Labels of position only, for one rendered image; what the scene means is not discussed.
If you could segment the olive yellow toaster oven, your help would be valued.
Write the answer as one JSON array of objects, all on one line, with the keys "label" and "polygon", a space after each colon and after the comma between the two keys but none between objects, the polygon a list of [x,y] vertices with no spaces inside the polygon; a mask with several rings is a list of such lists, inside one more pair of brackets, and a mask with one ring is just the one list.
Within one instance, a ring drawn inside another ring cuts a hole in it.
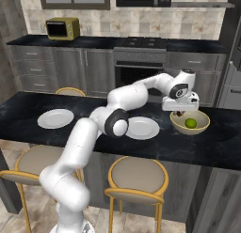
[{"label": "olive yellow toaster oven", "polygon": [[80,36],[77,18],[55,17],[46,21],[47,35],[52,40],[74,40]]}]

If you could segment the white round plate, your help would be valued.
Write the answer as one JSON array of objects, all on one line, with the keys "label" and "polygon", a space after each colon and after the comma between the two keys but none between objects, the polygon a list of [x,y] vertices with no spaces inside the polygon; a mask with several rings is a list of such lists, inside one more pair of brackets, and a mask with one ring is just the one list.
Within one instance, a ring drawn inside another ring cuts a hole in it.
[{"label": "white round plate", "polygon": [[59,129],[69,125],[74,119],[72,111],[54,109],[45,112],[38,118],[38,125],[44,129]]},{"label": "white round plate", "polygon": [[147,140],[159,134],[159,130],[159,125],[154,120],[144,116],[135,116],[129,119],[126,135],[136,140]]}]

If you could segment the black hob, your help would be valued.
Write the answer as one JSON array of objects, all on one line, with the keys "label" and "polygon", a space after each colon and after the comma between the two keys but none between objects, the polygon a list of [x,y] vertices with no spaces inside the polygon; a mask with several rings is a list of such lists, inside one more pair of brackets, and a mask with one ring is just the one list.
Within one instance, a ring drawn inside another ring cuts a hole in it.
[{"label": "black hob", "polygon": [[128,37],[123,39],[118,47],[124,48],[148,48],[148,49],[167,49],[167,41],[161,38]]}]

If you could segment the dark framed window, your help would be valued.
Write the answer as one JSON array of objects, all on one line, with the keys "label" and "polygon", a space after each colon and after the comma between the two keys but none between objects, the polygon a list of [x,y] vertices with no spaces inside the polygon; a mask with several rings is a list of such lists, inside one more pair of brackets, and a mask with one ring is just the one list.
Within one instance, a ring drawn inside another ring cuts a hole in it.
[{"label": "dark framed window", "polygon": [[110,10],[110,0],[40,0],[43,9]]}]

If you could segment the grey base cupboards run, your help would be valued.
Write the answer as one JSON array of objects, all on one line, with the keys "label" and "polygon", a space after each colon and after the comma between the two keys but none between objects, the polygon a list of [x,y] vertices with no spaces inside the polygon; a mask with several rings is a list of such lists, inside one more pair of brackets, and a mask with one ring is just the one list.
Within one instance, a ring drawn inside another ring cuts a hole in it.
[{"label": "grey base cupboards run", "polygon": [[24,91],[75,87],[105,98],[115,88],[112,50],[12,45],[11,51]]},{"label": "grey base cupboards run", "polygon": [[195,71],[193,90],[200,97],[200,106],[213,107],[225,59],[225,54],[168,52],[166,67],[173,75],[184,68]]}]

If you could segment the green lime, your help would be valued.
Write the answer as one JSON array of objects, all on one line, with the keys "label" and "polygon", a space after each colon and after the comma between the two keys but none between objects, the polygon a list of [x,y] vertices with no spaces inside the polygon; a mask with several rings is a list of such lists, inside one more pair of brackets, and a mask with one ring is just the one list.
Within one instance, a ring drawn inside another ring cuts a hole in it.
[{"label": "green lime", "polygon": [[194,118],[188,118],[185,121],[185,125],[188,129],[195,129],[197,127],[197,121]]}]

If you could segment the grey wall shelf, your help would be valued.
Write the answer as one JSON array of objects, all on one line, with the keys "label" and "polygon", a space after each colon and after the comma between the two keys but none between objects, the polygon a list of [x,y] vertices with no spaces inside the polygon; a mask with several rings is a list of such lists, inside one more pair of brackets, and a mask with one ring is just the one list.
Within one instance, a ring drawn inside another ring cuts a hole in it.
[{"label": "grey wall shelf", "polygon": [[171,2],[172,8],[235,8],[229,2]]}]

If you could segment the yellow stool with beige seat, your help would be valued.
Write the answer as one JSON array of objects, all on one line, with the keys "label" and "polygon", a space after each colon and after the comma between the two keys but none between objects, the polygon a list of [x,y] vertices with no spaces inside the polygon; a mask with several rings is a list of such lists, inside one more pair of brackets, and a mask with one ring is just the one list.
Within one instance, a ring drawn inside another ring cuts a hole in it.
[{"label": "yellow stool with beige seat", "polygon": [[114,200],[122,203],[155,205],[156,233],[161,233],[164,193],[169,186],[169,174],[163,164],[154,159],[123,156],[108,170],[109,233],[112,233]]},{"label": "yellow stool with beige seat", "polygon": [[62,87],[56,91],[57,95],[85,97],[85,93],[74,87]]},{"label": "yellow stool with beige seat", "polygon": [[32,230],[24,197],[24,185],[41,186],[47,194],[55,199],[58,223],[50,233],[84,233],[86,220],[83,212],[69,211],[67,207],[60,204],[57,201],[59,196],[54,193],[57,183],[53,186],[46,186],[53,175],[48,174],[47,179],[42,176],[42,171],[54,164],[62,152],[63,149],[57,147],[32,147],[19,156],[12,170],[0,171],[0,178],[10,180],[18,185],[28,233],[32,233]]}]

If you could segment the grey fridge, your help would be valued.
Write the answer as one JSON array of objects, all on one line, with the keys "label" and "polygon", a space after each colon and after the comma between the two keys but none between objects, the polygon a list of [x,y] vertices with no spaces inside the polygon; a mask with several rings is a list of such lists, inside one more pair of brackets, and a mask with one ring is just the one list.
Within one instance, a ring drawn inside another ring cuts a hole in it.
[{"label": "grey fridge", "polygon": [[228,0],[219,35],[227,50],[216,98],[217,108],[241,110],[241,0]]}]

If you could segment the grey oven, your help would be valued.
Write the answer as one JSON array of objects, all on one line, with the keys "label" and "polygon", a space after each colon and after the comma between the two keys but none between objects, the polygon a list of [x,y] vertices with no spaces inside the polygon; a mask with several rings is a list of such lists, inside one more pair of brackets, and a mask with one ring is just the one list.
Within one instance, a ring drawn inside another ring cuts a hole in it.
[{"label": "grey oven", "polygon": [[167,51],[149,48],[115,48],[116,87],[130,85],[164,71]]}]

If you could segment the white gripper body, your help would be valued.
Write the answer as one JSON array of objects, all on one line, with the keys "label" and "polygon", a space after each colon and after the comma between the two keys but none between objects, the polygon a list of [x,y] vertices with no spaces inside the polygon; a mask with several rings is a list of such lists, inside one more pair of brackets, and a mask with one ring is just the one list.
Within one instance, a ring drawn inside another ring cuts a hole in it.
[{"label": "white gripper body", "polygon": [[189,92],[179,99],[164,97],[162,100],[162,109],[164,111],[197,111],[200,105],[200,98],[197,93]]}]

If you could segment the beige bowl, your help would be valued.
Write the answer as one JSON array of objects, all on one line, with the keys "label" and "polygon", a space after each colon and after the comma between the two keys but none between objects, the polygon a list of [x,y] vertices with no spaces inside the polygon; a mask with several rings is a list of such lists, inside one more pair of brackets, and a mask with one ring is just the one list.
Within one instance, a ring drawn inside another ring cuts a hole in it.
[{"label": "beige bowl", "polygon": [[[204,132],[210,125],[210,118],[202,111],[186,111],[181,116],[175,115],[173,112],[169,115],[172,126],[180,133],[186,135],[196,135]],[[193,118],[197,122],[194,129],[189,129],[185,125],[185,121]]]}]

